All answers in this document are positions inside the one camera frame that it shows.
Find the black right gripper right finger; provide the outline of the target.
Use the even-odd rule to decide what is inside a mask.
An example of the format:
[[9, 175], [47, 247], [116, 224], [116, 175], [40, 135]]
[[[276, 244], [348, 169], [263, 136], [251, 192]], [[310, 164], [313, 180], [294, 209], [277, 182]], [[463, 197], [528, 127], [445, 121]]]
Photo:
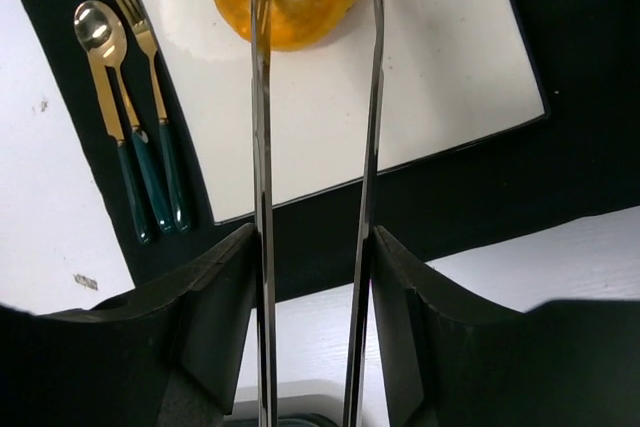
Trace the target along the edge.
[[489, 301], [374, 231], [372, 289], [394, 426], [635, 426], [639, 305]]

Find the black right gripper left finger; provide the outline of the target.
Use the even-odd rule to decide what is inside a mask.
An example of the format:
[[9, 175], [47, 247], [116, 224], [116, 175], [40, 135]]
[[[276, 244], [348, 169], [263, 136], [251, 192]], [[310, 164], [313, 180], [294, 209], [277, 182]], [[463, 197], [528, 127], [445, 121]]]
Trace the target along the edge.
[[255, 300], [255, 228], [89, 309], [1, 310], [5, 426], [218, 426]]

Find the metal tongs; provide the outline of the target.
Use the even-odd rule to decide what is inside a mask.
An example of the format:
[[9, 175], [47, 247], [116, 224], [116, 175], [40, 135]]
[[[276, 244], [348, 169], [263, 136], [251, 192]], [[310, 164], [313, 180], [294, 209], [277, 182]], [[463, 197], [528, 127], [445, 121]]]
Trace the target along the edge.
[[[373, 252], [374, 193], [384, 87], [384, 0], [373, 0], [376, 26], [371, 91], [354, 267], [350, 334], [343, 407], [343, 424], [363, 424], [364, 355]], [[275, 265], [270, 132], [270, 0], [250, 0], [252, 58], [252, 126], [255, 224], [260, 262], [257, 305], [260, 426], [278, 424]]]

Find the black placemat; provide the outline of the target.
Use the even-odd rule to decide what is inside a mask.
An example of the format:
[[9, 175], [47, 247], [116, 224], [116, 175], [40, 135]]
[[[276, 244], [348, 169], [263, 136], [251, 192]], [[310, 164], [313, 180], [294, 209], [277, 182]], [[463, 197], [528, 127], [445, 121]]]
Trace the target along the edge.
[[[199, 256], [214, 224], [186, 149], [195, 229], [140, 244], [115, 148], [71, 27], [81, 0], [1, 0], [34, 33], [5, 33], [1, 300], [46, 314], [89, 308]], [[385, 173], [376, 221], [414, 255], [461, 252], [639, 208], [639, 0], [515, 0], [550, 115]]]

